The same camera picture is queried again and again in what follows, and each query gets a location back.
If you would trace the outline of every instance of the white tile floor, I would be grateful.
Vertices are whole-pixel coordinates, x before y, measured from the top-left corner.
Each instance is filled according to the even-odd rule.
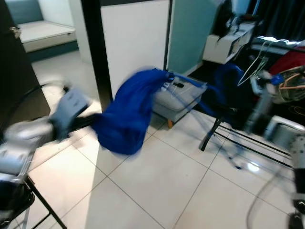
[[[54,93],[46,96],[54,101]],[[90,110],[100,107],[95,103]],[[213,120],[192,111],[169,130],[154,115],[141,152],[131,157],[102,149],[87,128],[39,149],[30,176],[69,229],[245,229],[255,195],[279,166],[245,151],[235,158],[243,167],[237,170],[225,159],[225,152],[233,155],[237,148],[220,137],[201,152],[198,145]],[[291,171],[281,173],[260,197],[252,228],[286,228],[294,188]],[[25,228],[46,213],[36,200]],[[10,229],[25,226],[23,219],[24,214]],[[38,228],[60,226],[51,217]]]

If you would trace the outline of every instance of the teal wall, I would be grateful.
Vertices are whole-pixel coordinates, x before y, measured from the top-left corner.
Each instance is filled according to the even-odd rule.
[[[217,0],[174,0],[168,69],[184,73],[202,61]]]

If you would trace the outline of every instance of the white bed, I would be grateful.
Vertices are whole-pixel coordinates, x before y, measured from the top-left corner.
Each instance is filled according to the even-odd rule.
[[[20,24],[21,36],[26,52],[65,44],[76,40],[75,29],[48,21]]]

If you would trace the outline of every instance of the blue fabric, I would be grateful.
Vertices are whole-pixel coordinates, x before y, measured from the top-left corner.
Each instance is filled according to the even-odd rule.
[[[141,71],[129,78],[92,125],[100,145],[115,153],[135,154],[143,145],[151,120],[153,96],[166,81],[167,71],[158,69]]]
[[[37,0],[5,0],[5,2],[16,24],[43,20]]]

